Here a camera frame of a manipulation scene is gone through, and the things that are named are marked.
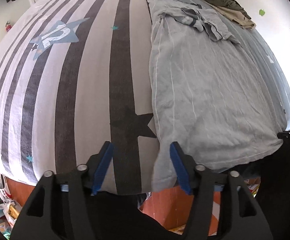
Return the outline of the grey striped t-shirt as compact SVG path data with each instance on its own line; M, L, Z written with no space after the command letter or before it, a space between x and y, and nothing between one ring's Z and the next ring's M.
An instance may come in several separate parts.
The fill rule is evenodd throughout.
M149 75L159 140L152 189L176 183L169 148L214 171L278 150L281 127L258 67L212 9L147 0L152 20Z

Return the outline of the clutter on floor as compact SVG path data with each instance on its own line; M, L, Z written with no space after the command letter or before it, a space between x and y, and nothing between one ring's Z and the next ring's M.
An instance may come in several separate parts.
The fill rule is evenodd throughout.
M5 239L10 239L21 209L21 205L12 197L6 177L0 174L0 232Z

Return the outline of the striped blue bed sheet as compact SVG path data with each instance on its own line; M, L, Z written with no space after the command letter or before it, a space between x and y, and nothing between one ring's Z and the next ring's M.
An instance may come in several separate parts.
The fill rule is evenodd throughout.
M256 64L281 131L290 129L290 88L271 49L214 10ZM104 191L152 189L159 153L149 75L147 0L41 0L0 43L0 173L35 185L66 173L106 141L114 157Z

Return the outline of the olive green garment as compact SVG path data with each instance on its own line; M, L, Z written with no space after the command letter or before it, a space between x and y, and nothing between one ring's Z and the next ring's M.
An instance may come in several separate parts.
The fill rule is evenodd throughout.
M216 7L225 7L227 9L240 11L249 20L251 19L251 17L248 15L245 9L234 0L205 0L205 1Z

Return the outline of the red fire extinguisher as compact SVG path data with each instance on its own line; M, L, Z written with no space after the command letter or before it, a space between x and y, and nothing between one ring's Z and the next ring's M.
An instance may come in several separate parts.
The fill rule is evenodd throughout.
M7 22L6 25L5 25L6 32L9 32L11 28L12 28L11 23Z

